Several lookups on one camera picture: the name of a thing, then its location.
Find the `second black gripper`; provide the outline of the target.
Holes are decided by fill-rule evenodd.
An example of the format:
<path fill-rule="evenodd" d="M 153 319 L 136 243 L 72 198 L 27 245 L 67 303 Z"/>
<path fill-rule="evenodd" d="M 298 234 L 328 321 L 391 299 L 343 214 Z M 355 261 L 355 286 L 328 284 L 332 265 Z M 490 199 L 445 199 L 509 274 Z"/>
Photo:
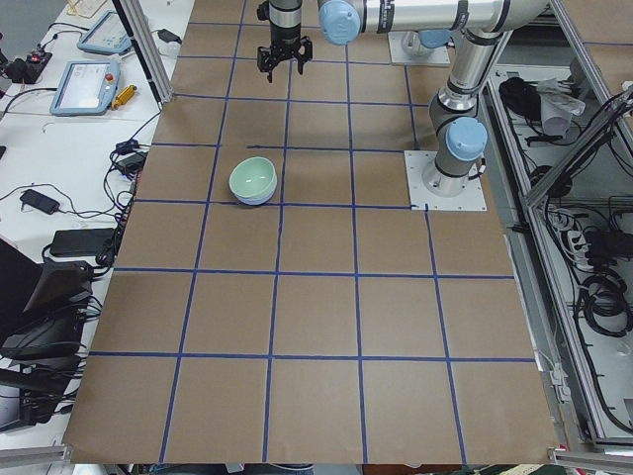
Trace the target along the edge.
<path fill-rule="evenodd" d="M 294 58 L 298 72 L 304 74 L 305 65 L 313 59 L 313 42 L 308 36 L 302 36 L 300 29 L 272 29 L 271 45 L 257 49 L 257 67 L 273 82 L 273 71 L 285 60 Z"/>

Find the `robot arm near blue bowl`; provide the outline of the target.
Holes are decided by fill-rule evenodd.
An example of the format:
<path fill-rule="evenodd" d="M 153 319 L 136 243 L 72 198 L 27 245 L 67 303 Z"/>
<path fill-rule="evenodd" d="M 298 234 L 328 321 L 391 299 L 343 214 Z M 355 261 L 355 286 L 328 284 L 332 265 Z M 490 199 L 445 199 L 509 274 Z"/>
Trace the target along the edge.
<path fill-rule="evenodd" d="M 430 118 L 438 152 L 422 173 L 424 185 L 442 198 L 461 194 L 473 164 L 484 156 L 488 132 L 477 119 L 479 95 L 497 36 L 468 26 L 469 3 L 460 1 L 455 28 L 463 35 L 445 86 L 433 96 Z"/>

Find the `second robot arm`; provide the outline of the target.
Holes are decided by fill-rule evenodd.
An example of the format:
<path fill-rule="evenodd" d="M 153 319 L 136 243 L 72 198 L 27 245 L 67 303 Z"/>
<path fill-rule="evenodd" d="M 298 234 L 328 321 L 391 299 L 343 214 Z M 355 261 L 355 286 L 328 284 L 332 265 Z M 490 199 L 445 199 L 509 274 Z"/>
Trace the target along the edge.
<path fill-rule="evenodd" d="M 461 31 L 477 36 L 456 55 L 449 87 L 468 94 L 486 81 L 487 58 L 504 32 L 535 19 L 545 1 L 318 1 L 318 21 L 328 42 L 345 46 L 364 33 Z M 269 47 L 257 49 L 258 69 L 271 75 L 282 61 L 295 59 L 298 69 L 313 59 L 311 40 L 302 34 L 301 1 L 265 1 L 257 17 L 270 25 Z"/>

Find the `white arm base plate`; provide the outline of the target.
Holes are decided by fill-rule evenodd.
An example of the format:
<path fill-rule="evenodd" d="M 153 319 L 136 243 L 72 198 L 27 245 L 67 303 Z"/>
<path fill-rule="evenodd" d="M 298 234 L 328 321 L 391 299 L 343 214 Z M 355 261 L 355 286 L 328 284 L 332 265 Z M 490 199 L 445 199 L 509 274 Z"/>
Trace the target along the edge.
<path fill-rule="evenodd" d="M 436 151 L 404 152 L 410 207 L 416 211 L 485 212 L 486 199 L 478 171 L 473 164 L 464 177 L 452 178 L 440 173 L 435 163 Z"/>

